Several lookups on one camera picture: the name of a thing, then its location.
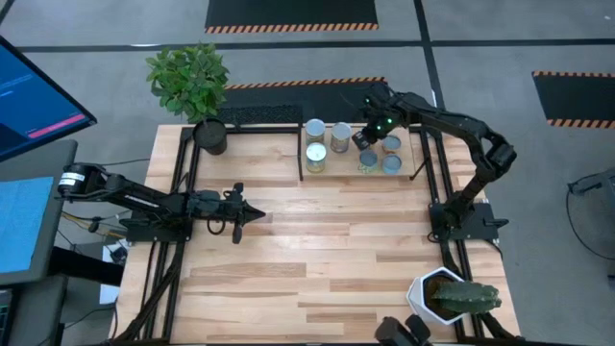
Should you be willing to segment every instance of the tin can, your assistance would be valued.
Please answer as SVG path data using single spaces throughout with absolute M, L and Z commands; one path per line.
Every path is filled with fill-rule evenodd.
M 382 140 L 382 150 L 385 154 L 396 154 L 402 147 L 402 140 L 393 135 L 388 135 Z
M 325 142 L 325 123 L 320 119 L 310 119 L 306 123 L 306 145 Z
M 350 125 L 338 122 L 331 129 L 331 150 L 335 153 L 345 153 L 350 143 L 350 135 L 353 130 Z
M 373 150 L 363 150 L 358 156 L 358 170 L 363 174 L 374 172 L 378 168 L 378 155 Z
M 325 170 L 325 158 L 327 147 L 323 143 L 311 143 L 306 150 L 306 168 L 312 173 L 320 173 Z
M 402 158 L 395 154 L 389 154 L 382 159 L 382 172 L 395 175 L 402 168 Z

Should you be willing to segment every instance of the cable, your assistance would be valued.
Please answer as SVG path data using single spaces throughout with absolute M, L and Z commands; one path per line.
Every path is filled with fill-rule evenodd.
M 65 220 L 68 220 L 68 221 L 74 223 L 75 225 L 77 225 L 77 227 L 81 228 L 82 230 L 91 232 L 91 230 L 89 229 L 90 226 L 92 225 L 91 223 L 87 223 L 83 219 L 76 218 L 74 215 L 72 215 L 72 214 L 70 214 L 68 212 L 65 212 L 65 211 L 63 211 L 61 213 L 61 217 L 63 217 Z M 98 222 L 98 223 L 99 224 L 103 224 L 103 225 L 105 225 L 107 227 L 110 227 L 110 229 L 107 231 L 106 235 L 110 235 L 110 236 L 113 236 L 113 237 L 116 237 L 116 238 L 120 238 L 120 239 L 125 238 L 124 235 L 120 235 L 120 234 L 117 234 L 117 233 L 113 232 L 113 228 L 117 229 L 117 231 L 125 231 L 125 229 L 123 229 L 123 228 L 119 229 L 119 227 L 117 227 L 115 225 L 112 225 L 112 224 L 105 223 L 105 222 Z
M 94 310 L 92 310 L 92 311 L 90 311 L 90 312 L 86 313 L 86 315 L 85 315 L 85 316 L 83 316 L 82 318 L 78 319 L 78 320 L 77 320 L 77 322 L 73 322 L 73 323 L 69 324 L 68 326 L 65 326 L 65 327 L 64 327 L 64 330 L 67 330 L 67 329 L 69 329 L 70 327 L 73 327 L 74 325 L 78 324 L 79 322 L 82 322 L 83 320 L 85 320 L 88 316 L 90 316 L 90 315 L 91 315 L 92 313 L 94 313 L 94 312 L 98 312 L 98 311 L 108 311 L 108 310 L 110 310 L 110 309 L 115 309 L 115 305 L 113 305 L 113 307 L 111 307 L 111 308 L 94 309 Z M 52 336 L 53 336 L 53 333 L 52 333 L 51 335 L 47 336 L 44 340 L 40 341 L 40 342 L 37 344 L 37 346 L 40 346 L 40 345 L 42 345 L 43 343 L 47 342 L 49 339 L 51 339 L 51 337 L 52 337 Z
M 121 212 L 115 213 L 113 215 L 110 216 L 106 216 L 106 217 L 101 217 L 101 216 L 94 216 L 94 217 L 82 217 L 82 216 L 77 216 L 77 215 L 73 215 L 70 212 L 66 212 L 63 211 L 62 213 L 65 213 L 68 216 L 72 216 L 76 219 L 79 220 L 84 220 L 84 221 L 102 221 L 102 220 L 109 220 L 110 218 L 115 218 L 115 217 L 119 217 L 119 215 L 125 214 L 127 212 L 131 212 L 132 210 L 123 210 Z
M 111 335 L 111 339 L 115 339 L 115 335 L 117 334 L 117 325 L 119 324 L 117 317 L 117 298 L 115 298 L 115 304 L 113 304 L 113 334 Z
M 222 227 L 220 228 L 219 231 L 214 231 L 211 229 L 211 226 L 209 225 L 209 222 L 211 221 L 211 219 L 208 219 L 208 231 L 212 234 L 212 235 L 221 235 L 224 232 L 224 229 L 227 226 L 227 220 L 222 219 Z
M 68 244 L 70 244 L 70 246 L 72 246 L 72 249 L 73 249 L 74 252 L 76 252 L 79 255 L 83 255 L 84 254 L 79 249 L 77 249 L 77 245 L 75 245 L 72 241 L 68 240 L 68 238 L 66 237 L 66 235 L 64 235 L 62 233 L 62 231 L 58 230 L 58 233 L 61 235 L 61 237 L 64 238 L 64 240 L 66 240 L 68 242 Z
M 583 177 L 580 178 L 579 180 L 577 180 L 576 182 L 572 183 L 571 185 L 576 184 L 578 181 L 580 181 L 581 179 L 585 179 L 588 178 L 590 176 L 587 177 Z M 575 225 L 573 224 L 573 219 L 570 216 L 570 189 L 568 190 L 568 192 L 566 193 L 566 214 L 568 215 L 568 222 L 570 223 L 570 228 L 573 229 L 573 233 L 575 234 L 575 236 L 577 237 L 578 241 L 580 242 L 581 245 L 583 245 L 583 247 L 585 247 L 585 249 L 589 250 L 589 252 L 591 252 L 592 254 L 598 256 L 601 259 L 605 259 L 605 260 L 615 260 L 615 258 L 610 258 L 604 255 L 599 254 L 598 252 L 596 252 L 595 250 L 593 250 L 592 248 L 590 248 L 584 241 L 583 239 L 580 238 L 580 236 L 578 235 L 577 230 L 575 229 Z
M 177 185 L 175 185 L 175 187 L 171 190 L 171 192 L 169 192 L 169 194 L 175 193 L 180 189 L 180 186 L 182 186 L 182 183 L 184 182 L 185 178 L 188 176 L 187 173 L 184 173 L 184 175 L 182 176 L 182 178 L 180 179 L 180 182 L 177 183 Z
M 451 238 L 451 229 L 448 229 L 447 232 L 446 232 L 446 235 L 444 235 L 440 239 L 436 239 L 435 238 L 435 235 L 433 235 L 433 231 L 431 231 L 427 235 L 427 241 L 430 242 L 430 243 L 434 243 L 434 244 L 439 244 L 439 243 L 444 242 L 444 241 L 449 241 L 450 238 Z
M 99 164 L 99 165 L 102 165 L 103 167 L 107 167 L 107 166 L 110 166 L 110 165 L 120 165 L 120 164 L 127 164 L 127 163 L 141 162 L 141 161 L 149 161 L 149 160 L 150 160 L 150 158 L 147 158 L 147 159 L 136 159 L 136 160 L 129 160 L 129 161 L 104 163 L 104 164 Z
M 154 259 L 154 250 L 156 249 L 156 241 L 152 242 L 150 247 L 150 257 L 147 260 L 147 270 L 145 271 L 145 286 L 143 287 L 143 295 L 141 296 L 141 309 L 145 306 L 145 297 L 147 296 L 147 286 L 150 283 L 150 271 L 152 271 L 152 261 Z
M 491 245 L 494 249 L 496 249 L 500 253 L 500 258 L 502 260 L 504 259 L 504 254 L 502 253 L 502 249 L 500 249 L 500 246 L 496 245 L 493 240 L 485 239 L 484 241 L 486 241 L 487 244 Z
M 82 230 L 86 230 L 86 231 L 87 231 L 87 227 L 85 227 L 85 226 L 83 226 L 82 224 L 80 224 L 77 220 L 70 219 L 70 218 L 68 218 L 68 217 L 66 217 L 66 216 L 64 216 L 64 215 L 62 215 L 62 217 L 63 217 L 65 220 L 68 220 L 68 221 L 70 221 L 70 222 L 74 223 L 74 224 L 75 224 L 75 225 L 77 225 L 77 227 L 79 227 L 80 229 L 82 229 Z
M 109 256 L 111 256 L 111 254 L 113 253 L 113 250 L 107 244 L 103 244 L 103 246 L 106 247 L 107 250 L 109 250 Z

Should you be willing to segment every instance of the green leafy plant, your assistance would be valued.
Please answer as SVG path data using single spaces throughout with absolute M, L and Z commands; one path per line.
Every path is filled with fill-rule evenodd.
M 171 51 L 162 49 L 155 58 L 147 58 L 152 72 L 152 93 L 160 98 L 160 106 L 175 115 L 187 115 L 188 122 L 197 123 L 218 114 L 226 101 L 224 85 L 229 70 L 222 65 L 222 56 L 215 46 L 199 44 Z
M 441 308 L 450 311 L 484 313 L 500 307 L 502 300 L 498 293 L 492 285 L 454 282 L 440 284 L 431 298 L 437 299 Z

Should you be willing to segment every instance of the metal bracket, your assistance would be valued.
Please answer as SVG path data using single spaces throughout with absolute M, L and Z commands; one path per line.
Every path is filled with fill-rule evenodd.
M 179 242 L 192 238 L 192 220 L 187 218 L 159 224 L 139 212 L 134 212 L 133 217 L 121 220 L 120 223 L 130 230 L 126 237 L 128 241 Z
M 431 228 L 433 237 L 438 240 L 465 240 L 499 238 L 498 229 L 508 223 L 508 220 L 495 219 L 491 205 L 475 203 L 473 212 L 460 229 L 447 229 L 444 221 L 444 205 L 435 203 L 430 206 Z

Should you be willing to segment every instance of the black robotic arm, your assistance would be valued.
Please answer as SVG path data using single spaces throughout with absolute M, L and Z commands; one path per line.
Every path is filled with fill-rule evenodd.
M 461 229 L 473 214 L 473 202 L 477 195 L 488 183 L 501 178 L 517 158 L 512 145 L 483 121 L 435 108 L 425 98 L 412 92 L 376 89 L 365 98 L 362 112 L 367 119 L 367 126 L 353 135 L 353 142 L 359 150 L 367 149 L 379 139 L 385 138 L 398 126 L 408 128 L 412 124 L 422 124 L 461 138 L 468 145 L 476 174 L 463 190 L 456 191 L 445 204 L 432 208 L 431 219 L 435 223 L 435 233 Z M 491 143 L 486 153 L 482 146 L 484 139 Z
M 132 218 L 120 220 L 128 229 L 129 241 L 187 241 L 192 220 L 201 219 L 208 221 L 214 235 L 221 234 L 227 222 L 234 222 L 233 243 L 238 244 L 242 227 L 265 215 L 243 200 L 242 183 L 224 191 L 224 199 L 213 190 L 163 193 L 93 163 L 66 166 L 58 192 L 69 202 L 110 202 L 134 211 Z M 213 231 L 210 221 L 222 222 L 220 230 Z

